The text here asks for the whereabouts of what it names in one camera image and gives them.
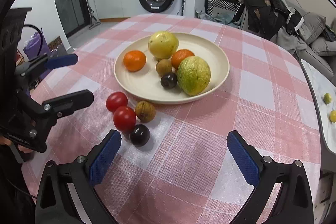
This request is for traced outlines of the left hand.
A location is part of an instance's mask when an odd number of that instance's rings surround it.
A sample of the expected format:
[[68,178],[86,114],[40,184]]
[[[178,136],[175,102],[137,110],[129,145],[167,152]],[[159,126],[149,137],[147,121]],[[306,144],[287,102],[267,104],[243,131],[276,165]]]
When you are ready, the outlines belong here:
[[4,136],[0,135],[0,145],[14,145],[17,146],[17,149],[23,153],[32,153],[32,150],[26,147],[23,147],[21,145],[18,144],[14,144],[11,140],[6,139]]

